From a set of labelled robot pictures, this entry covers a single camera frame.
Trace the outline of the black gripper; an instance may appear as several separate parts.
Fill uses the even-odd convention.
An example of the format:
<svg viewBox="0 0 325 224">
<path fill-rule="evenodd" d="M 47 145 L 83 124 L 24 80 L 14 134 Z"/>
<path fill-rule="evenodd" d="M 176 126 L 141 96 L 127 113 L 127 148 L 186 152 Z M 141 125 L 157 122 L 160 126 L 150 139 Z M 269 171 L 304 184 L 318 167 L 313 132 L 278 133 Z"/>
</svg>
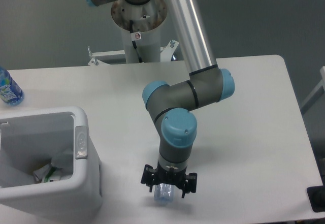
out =
<svg viewBox="0 0 325 224">
<path fill-rule="evenodd" d="M 157 166 L 157 169 L 154 169 L 151 165 L 146 164 L 141 184 L 149 187 L 150 193 L 154 186 L 161 183 L 179 186 L 179 189 L 182 190 L 181 198 L 185 198 L 186 194 L 196 193 L 197 191 L 197 173 L 186 174 L 186 170 L 187 168 L 179 172 L 167 171 L 160 165 Z"/>
</svg>

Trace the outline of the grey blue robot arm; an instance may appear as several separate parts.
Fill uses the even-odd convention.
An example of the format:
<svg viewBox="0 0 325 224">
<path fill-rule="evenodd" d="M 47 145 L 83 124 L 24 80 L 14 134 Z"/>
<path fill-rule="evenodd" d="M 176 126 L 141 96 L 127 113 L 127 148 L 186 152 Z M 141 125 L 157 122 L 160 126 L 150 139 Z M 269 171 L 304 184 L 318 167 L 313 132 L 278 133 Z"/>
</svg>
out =
<svg viewBox="0 0 325 224">
<path fill-rule="evenodd" d="M 141 183 L 159 202 L 171 202 L 177 188 L 195 193 L 197 173 L 186 168 L 197 135 L 192 110 L 233 95 L 234 79 L 220 69 L 206 38 L 196 0 L 86 0 L 91 6 L 112 4 L 111 16 L 122 34 L 127 63 L 160 62 L 157 33 L 167 16 L 173 18 L 189 79 L 175 85 L 149 83 L 142 98 L 160 137 L 157 166 L 146 165 Z"/>
</svg>

